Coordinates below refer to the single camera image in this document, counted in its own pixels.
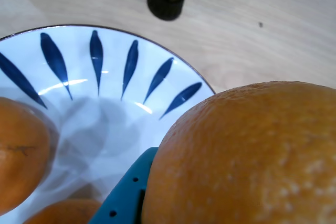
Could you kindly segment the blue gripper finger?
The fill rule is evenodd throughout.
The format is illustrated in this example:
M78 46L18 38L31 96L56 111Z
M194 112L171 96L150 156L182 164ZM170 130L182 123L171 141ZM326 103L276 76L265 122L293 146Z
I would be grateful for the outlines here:
M140 155L90 219L91 224L141 222L147 181L157 150L151 147Z

